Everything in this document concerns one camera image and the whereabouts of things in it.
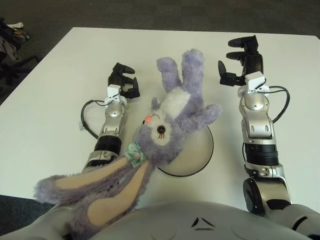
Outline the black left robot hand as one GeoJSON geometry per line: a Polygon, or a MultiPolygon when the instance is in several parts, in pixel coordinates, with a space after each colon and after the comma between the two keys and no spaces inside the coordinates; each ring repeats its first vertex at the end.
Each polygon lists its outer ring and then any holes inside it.
{"type": "Polygon", "coordinates": [[[130,78],[124,74],[135,74],[135,70],[129,66],[117,62],[112,69],[112,73],[108,77],[108,86],[120,86],[119,95],[125,97],[126,99],[140,97],[137,78],[130,78]]]}

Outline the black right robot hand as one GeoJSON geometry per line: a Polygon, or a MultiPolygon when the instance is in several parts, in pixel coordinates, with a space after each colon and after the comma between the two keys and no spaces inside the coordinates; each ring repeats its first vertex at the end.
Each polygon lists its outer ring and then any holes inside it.
{"type": "Polygon", "coordinates": [[[240,62],[242,75],[237,76],[235,73],[227,72],[224,63],[218,61],[218,72],[220,76],[219,83],[225,86],[244,86],[246,85],[245,76],[255,72],[264,73],[263,56],[258,52],[258,41],[255,35],[239,37],[228,41],[228,46],[232,48],[242,48],[243,51],[234,51],[226,54],[230,60],[240,62]]]}

